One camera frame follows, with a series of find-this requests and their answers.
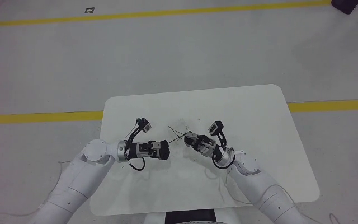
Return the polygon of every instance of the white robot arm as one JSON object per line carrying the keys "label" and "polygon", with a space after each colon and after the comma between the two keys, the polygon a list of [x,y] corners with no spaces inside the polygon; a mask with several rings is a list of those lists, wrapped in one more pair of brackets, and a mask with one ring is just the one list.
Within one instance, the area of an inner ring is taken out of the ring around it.
{"label": "white robot arm", "polygon": [[144,118],[137,119],[137,125],[128,141],[118,141],[114,144],[108,144],[100,139],[90,141],[61,174],[50,197],[29,224],[66,224],[73,213],[94,194],[115,161],[127,162],[132,158],[144,160],[147,156],[160,160],[168,159],[170,151],[166,140],[133,142],[133,138],[140,131],[146,133],[151,129],[149,122]]}
{"label": "white robot arm", "polygon": [[259,167],[256,159],[226,145],[223,127],[222,122],[216,121],[209,128],[210,135],[218,136],[221,146],[205,135],[191,132],[186,133],[185,144],[211,157],[217,168],[227,169],[246,198],[273,223],[307,224],[277,181]]}

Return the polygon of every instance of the concrete floor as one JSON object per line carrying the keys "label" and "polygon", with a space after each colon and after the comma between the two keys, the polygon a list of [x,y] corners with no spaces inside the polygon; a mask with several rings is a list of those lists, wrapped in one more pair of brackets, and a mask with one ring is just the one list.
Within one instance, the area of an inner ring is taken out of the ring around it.
{"label": "concrete floor", "polygon": [[[0,21],[283,1],[3,0]],[[0,114],[102,110],[111,96],[274,83],[287,102],[357,99],[358,13],[332,7],[0,27]],[[323,223],[357,223],[358,111],[293,119],[321,190],[300,209]],[[98,138],[101,122],[0,125],[0,212],[34,210],[57,161]],[[270,223],[253,207],[242,223]],[[28,217],[0,216],[0,223]],[[142,223],[144,214],[96,217],[84,204],[69,223]]]}

